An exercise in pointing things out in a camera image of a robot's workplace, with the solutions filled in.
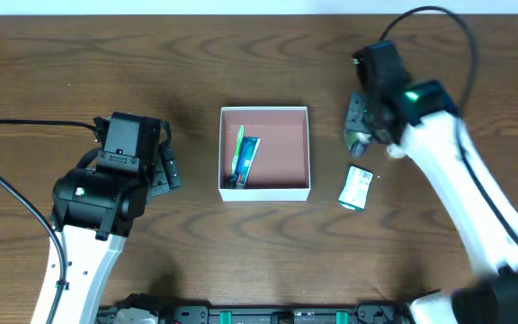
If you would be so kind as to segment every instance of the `wooden table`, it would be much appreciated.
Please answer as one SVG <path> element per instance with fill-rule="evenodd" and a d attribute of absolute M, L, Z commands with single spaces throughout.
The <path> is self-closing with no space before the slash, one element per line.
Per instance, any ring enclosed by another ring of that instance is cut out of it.
<path fill-rule="evenodd" d="M 136 221 L 103 304 L 153 293 L 213 304 L 348 304 L 472 281 L 451 220 L 412 161 L 376 146 L 351 159 L 344 109 L 360 89 L 350 55 L 392 16 L 0 17 L 0 118 L 91 122 L 113 111 L 171 122 L 183 188 Z M 490 171 L 518 210 L 518 16 L 469 16 L 481 64 L 467 113 Z M 466 41 L 443 16 L 392 33 L 417 78 L 456 98 Z M 309 108 L 307 202 L 223 203 L 219 109 Z M 55 181 L 94 147 L 84 129 L 0 126 L 0 173 L 44 214 Z M 365 212 L 339 206 L 348 165 L 376 176 Z M 49 241 L 0 187 L 0 323 L 31 319 Z"/>

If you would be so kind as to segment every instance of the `white background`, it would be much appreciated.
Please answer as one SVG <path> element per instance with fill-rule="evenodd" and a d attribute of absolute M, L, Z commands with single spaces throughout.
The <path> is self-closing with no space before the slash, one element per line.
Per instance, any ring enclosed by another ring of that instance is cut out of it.
<path fill-rule="evenodd" d="M 421 5 L 518 14 L 518 0 L 0 0 L 0 14 L 400 14 Z"/>

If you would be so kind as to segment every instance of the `wood grain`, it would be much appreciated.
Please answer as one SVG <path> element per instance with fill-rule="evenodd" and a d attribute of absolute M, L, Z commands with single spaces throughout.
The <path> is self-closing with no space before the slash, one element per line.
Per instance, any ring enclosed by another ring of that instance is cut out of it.
<path fill-rule="evenodd" d="M 341 138 L 350 55 L 392 16 L 0 17 L 0 118 L 90 122 L 113 111 L 171 122 L 183 188 L 136 221 L 103 304 L 155 293 L 214 304 L 353 303 L 469 284 L 456 230 L 409 160 L 373 147 L 359 161 Z M 518 210 L 518 16 L 467 17 L 481 66 L 467 120 Z M 455 97 L 463 36 L 440 15 L 393 31 L 417 78 Z M 223 203 L 219 109 L 309 108 L 307 202 Z M 94 146 L 86 130 L 0 126 L 0 173 L 44 214 L 55 181 Z M 376 175 L 365 212 L 339 206 L 349 164 Z M 40 225 L 0 188 L 0 323 L 31 319 L 49 250 Z"/>

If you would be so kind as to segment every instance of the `green light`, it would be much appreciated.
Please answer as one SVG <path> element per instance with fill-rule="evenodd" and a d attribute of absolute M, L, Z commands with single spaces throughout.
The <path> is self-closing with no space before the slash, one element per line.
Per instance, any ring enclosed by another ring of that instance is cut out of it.
<path fill-rule="evenodd" d="M 405 92 L 405 95 L 407 98 L 411 99 L 411 101 L 417 101 L 419 100 L 419 94 L 414 93 L 413 91 L 407 91 Z"/>

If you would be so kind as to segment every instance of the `cable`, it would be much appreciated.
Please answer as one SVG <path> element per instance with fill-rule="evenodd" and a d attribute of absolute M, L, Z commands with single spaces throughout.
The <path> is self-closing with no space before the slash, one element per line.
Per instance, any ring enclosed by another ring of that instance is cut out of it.
<path fill-rule="evenodd" d="M 471 96 L 471 92 L 473 90 L 473 85 L 475 83 L 475 78 L 477 76 L 477 68 L 478 68 L 478 51 L 477 51 L 477 43 L 475 41 L 475 37 L 473 36 L 473 33 L 471 32 L 469 26 L 465 21 L 463 21 L 457 14 L 455 14 L 452 11 L 449 11 L 445 8 L 441 8 L 439 6 L 422 6 L 418 7 L 416 9 L 410 10 L 406 13 L 401 14 L 397 19 L 395 19 L 392 23 L 390 23 L 385 31 L 381 34 L 379 40 L 383 41 L 387 35 L 389 34 L 389 31 L 395 27 L 397 23 L 404 20 L 408 16 L 422 12 L 422 11 L 439 11 L 447 14 L 455 23 L 459 25 L 459 27 L 465 32 L 465 35 L 467 36 L 467 39 L 469 41 L 469 48 L 470 48 L 470 68 L 469 68 L 469 75 L 467 76 L 467 82 L 465 82 L 465 87 L 463 88 L 463 93 L 461 95 L 461 98 L 459 100 L 459 116 L 457 118 L 457 121 L 455 122 L 455 140 L 457 140 L 457 147 L 460 152 L 460 157 L 462 162 L 465 164 L 465 167 L 467 168 L 467 171 L 469 172 L 469 175 L 473 182 L 475 183 L 475 186 L 477 187 L 478 191 L 483 196 L 483 199 L 485 199 L 485 202 L 488 204 L 489 208 L 493 213 L 495 214 L 496 218 L 499 220 L 501 225 L 505 228 L 505 231 L 509 235 L 509 237 L 513 240 L 513 242 L 518 247 L 518 236 L 514 232 L 514 229 L 511 227 L 509 222 L 505 219 L 505 216 L 501 214 L 499 209 L 495 206 L 495 203 L 491 199 L 491 197 L 488 195 L 487 191 L 481 184 L 481 182 L 478 180 L 477 175 L 475 175 L 475 171 L 473 171 L 473 168 L 471 164 L 469 163 L 467 159 L 466 149 L 463 147 L 461 137 L 460 137 L 460 131 L 461 126 L 463 124 L 463 115 L 465 112 L 465 108 L 467 107 L 467 102 L 469 101 L 469 98 Z"/>
<path fill-rule="evenodd" d="M 22 125 L 65 125 L 65 126 L 81 126 L 85 127 L 93 132 L 95 132 L 95 127 L 83 122 L 78 121 L 33 121 L 33 120 L 0 120 L 0 124 L 22 124 Z M 17 200 L 20 201 L 33 215 L 37 218 L 37 221 L 43 226 L 49 238 L 53 242 L 55 249 L 58 252 L 59 258 L 59 280 L 57 281 L 57 291 L 55 292 L 55 297 L 53 298 L 53 302 L 51 304 L 51 308 L 49 310 L 49 316 L 47 318 L 47 324 L 53 323 L 53 319 L 55 318 L 55 313 L 58 310 L 59 301 L 61 300 L 61 294 L 63 293 L 64 287 L 66 285 L 67 278 L 67 261 L 65 256 L 65 251 L 61 247 L 59 243 L 58 236 L 55 234 L 55 230 L 51 227 L 49 222 L 45 219 L 45 217 L 40 213 L 40 211 L 33 206 L 27 198 L 23 197 L 15 188 L 13 188 L 7 181 L 5 181 L 0 176 L 0 185 L 7 190 L 10 194 L 12 194 Z"/>

